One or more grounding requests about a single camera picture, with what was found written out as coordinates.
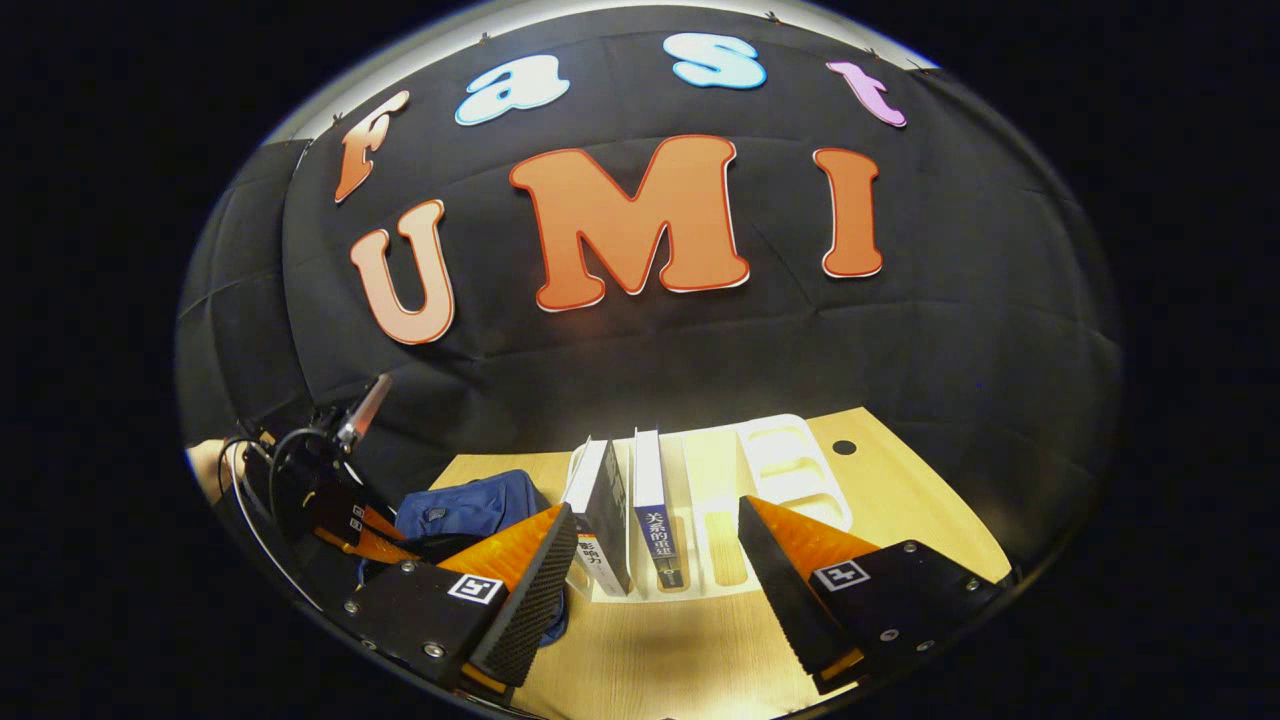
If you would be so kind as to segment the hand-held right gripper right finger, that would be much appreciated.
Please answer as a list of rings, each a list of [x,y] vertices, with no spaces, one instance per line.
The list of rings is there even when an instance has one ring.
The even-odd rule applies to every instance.
[[[750,495],[739,542],[820,693],[905,673],[1005,592],[919,539],[877,546]]]

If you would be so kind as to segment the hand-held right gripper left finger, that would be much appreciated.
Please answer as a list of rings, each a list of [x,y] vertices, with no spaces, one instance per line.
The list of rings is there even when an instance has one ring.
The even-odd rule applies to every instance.
[[[346,600],[340,626],[430,685],[502,708],[561,607],[576,543],[557,503],[439,565],[388,568]]]

